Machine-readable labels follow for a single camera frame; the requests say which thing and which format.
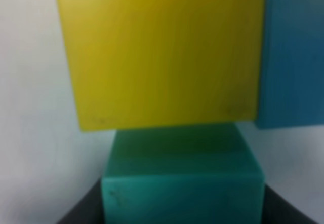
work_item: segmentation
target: block face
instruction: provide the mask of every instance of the block face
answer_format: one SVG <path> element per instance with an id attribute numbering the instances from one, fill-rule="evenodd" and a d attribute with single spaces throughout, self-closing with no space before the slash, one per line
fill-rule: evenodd
<path id="1" fill-rule="evenodd" d="M 254 119 L 264 0 L 58 0 L 81 128 Z"/>
<path id="2" fill-rule="evenodd" d="M 259 224 L 259 177 L 152 176 L 102 181 L 106 223 Z"/>
<path id="3" fill-rule="evenodd" d="M 233 124 L 119 130 L 109 161 L 111 177 L 261 173 Z"/>
<path id="4" fill-rule="evenodd" d="M 233 124 L 121 130 L 102 190 L 107 223 L 257 224 L 264 176 Z"/>
<path id="5" fill-rule="evenodd" d="M 260 128 L 324 123 L 324 0 L 268 0 Z"/>

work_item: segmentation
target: cube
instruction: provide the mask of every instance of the cube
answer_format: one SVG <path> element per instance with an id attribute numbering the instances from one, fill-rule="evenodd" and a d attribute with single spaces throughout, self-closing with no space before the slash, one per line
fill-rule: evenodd
<path id="1" fill-rule="evenodd" d="M 264 176 L 233 124 L 118 131 L 106 223 L 259 224 Z"/>
<path id="2" fill-rule="evenodd" d="M 255 119 L 265 0 L 58 0 L 83 130 Z"/>
<path id="3" fill-rule="evenodd" d="M 262 129 L 324 124 L 324 0 L 267 0 Z"/>

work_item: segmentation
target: blue cube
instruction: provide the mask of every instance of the blue cube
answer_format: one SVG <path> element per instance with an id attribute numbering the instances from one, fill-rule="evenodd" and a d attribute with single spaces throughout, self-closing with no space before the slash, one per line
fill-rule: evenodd
<path id="1" fill-rule="evenodd" d="M 264 176 L 233 124 L 117 133 L 106 223 L 259 224 Z"/>
<path id="2" fill-rule="evenodd" d="M 267 0 L 259 128 L 324 124 L 324 0 Z"/>

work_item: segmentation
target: dark gray surface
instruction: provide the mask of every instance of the dark gray surface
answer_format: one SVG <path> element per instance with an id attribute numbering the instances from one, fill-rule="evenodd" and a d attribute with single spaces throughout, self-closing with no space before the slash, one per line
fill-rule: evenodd
<path id="1" fill-rule="evenodd" d="M 104 224 L 101 187 L 98 181 L 58 224 Z M 265 188 L 262 224 L 315 224 L 270 187 Z"/>

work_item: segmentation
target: green block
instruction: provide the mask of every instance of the green block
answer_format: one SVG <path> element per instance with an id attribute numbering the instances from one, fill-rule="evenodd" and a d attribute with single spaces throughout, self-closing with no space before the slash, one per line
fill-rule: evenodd
<path id="1" fill-rule="evenodd" d="M 120 130 L 102 190 L 109 224 L 257 224 L 264 176 L 233 124 Z"/>

